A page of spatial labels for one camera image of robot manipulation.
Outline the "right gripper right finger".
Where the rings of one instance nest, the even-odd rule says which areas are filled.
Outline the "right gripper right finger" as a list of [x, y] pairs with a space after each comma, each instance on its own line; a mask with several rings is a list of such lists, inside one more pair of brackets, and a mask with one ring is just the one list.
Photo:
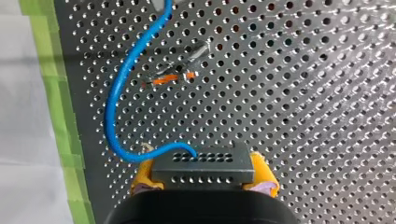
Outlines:
[[244, 184], [243, 190], [256, 191], [272, 198], [278, 195], [279, 183], [260, 152], [251, 152], [250, 159], [254, 168], [253, 182]]

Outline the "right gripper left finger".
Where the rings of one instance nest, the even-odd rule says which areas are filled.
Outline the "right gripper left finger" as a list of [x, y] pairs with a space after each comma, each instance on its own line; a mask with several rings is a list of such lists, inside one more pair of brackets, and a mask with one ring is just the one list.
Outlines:
[[151, 179], [151, 169], [153, 163], [154, 160], [146, 160], [140, 163], [137, 173], [134, 177], [134, 181], [131, 185], [132, 195], [136, 195], [147, 191], [164, 189], [164, 183], [154, 182]]

